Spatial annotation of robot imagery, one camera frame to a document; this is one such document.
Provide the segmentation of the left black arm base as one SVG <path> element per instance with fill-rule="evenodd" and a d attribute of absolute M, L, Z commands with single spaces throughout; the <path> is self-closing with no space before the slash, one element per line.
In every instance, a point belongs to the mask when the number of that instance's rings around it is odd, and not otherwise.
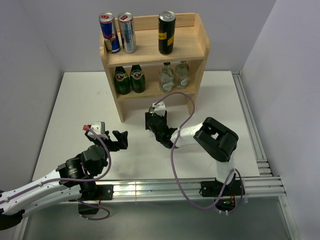
<path fill-rule="evenodd" d="M 103 201 L 111 201 L 113 199 L 114 186 L 112 184 L 97 185 L 97 191 L 91 198 L 80 199 L 84 203 L 93 206 L 102 206 Z M 93 206 L 86 206 L 85 204 L 78 203 L 78 213 L 82 216 L 93 218 L 99 211 L 98 208 Z"/>

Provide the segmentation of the clear glass bottle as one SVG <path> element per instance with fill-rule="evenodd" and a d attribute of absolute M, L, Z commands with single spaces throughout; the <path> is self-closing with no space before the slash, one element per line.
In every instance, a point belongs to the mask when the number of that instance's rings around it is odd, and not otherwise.
<path fill-rule="evenodd" d="M 169 93 L 174 85 L 174 71 L 170 62 L 164 62 L 159 71 L 159 88 L 164 93 Z"/>
<path fill-rule="evenodd" d="M 178 89 L 184 89 L 189 80 L 190 67 L 187 61 L 180 61 L 174 70 L 174 83 Z"/>

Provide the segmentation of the blue silver Red Bull can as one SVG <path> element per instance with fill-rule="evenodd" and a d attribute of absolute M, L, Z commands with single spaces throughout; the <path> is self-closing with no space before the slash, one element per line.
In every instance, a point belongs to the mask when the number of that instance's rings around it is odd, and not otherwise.
<path fill-rule="evenodd" d="M 115 17 L 112 13 L 105 12 L 100 14 L 98 19 L 106 45 L 106 50 L 109 53 L 118 53 L 121 48 L 116 29 Z"/>

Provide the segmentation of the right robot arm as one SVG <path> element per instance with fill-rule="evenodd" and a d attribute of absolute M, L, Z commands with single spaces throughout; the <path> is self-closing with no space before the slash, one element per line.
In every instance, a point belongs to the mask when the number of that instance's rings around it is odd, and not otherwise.
<path fill-rule="evenodd" d="M 216 189 L 222 195 L 229 194 L 235 178 L 234 151 L 238 135 L 212 117 L 204 122 L 186 128 L 172 128 L 167 125 L 167 111 L 164 115 L 145 113 L 145 129 L 154 133 L 157 142 L 168 149 L 199 144 L 216 161 Z"/>

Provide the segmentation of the silver light-blue energy can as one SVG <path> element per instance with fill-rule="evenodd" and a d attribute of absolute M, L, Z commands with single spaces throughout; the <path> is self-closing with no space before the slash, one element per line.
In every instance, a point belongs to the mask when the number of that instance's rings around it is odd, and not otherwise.
<path fill-rule="evenodd" d="M 129 12 L 122 12 L 117 18 L 123 50 L 134 53 L 137 49 L 134 17 Z"/>

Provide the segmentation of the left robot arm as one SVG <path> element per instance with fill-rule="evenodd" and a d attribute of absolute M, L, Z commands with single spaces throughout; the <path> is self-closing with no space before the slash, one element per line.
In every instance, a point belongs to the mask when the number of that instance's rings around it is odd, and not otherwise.
<path fill-rule="evenodd" d="M 111 152 L 128 148 L 128 132 L 108 131 L 95 125 L 84 125 L 85 136 L 93 143 L 44 177 L 22 187 L 0 193 L 0 229 L 7 230 L 21 223 L 37 210 L 66 201 L 83 204 L 98 196 L 96 182 L 111 168 Z"/>

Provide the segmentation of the black yellow can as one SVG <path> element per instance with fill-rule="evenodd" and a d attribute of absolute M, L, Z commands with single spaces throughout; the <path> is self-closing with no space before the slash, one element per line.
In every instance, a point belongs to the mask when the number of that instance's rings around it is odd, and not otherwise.
<path fill-rule="evenodd" d="M 164 11 L 158 15 L 158 50 L 163 55 L 173 52 L 176 27 L 176 14 Z"/>
<path fill-rule="evenodd" d="M 153 114 L 154 112 L 155 112 L 155 108 L 151 106 L 148 110 L 148 113 Z"/>

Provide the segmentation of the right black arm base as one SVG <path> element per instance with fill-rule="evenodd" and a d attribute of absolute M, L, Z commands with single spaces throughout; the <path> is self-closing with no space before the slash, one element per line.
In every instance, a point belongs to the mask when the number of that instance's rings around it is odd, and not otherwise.
<path fill-rule="evenodd" d="M 202 197 L 218 198 L 223 184 L 217 180 L 201 181 L 199 194 Z M 233 178 L 230 184 L 227 184 L 223 190 L 221 198 L 215 205 L 218 211 L 229 213 L 237 206 L 236 197 L 242 199 L 245 196 L 245 188 L 243 182 L 240 179 Z"/>

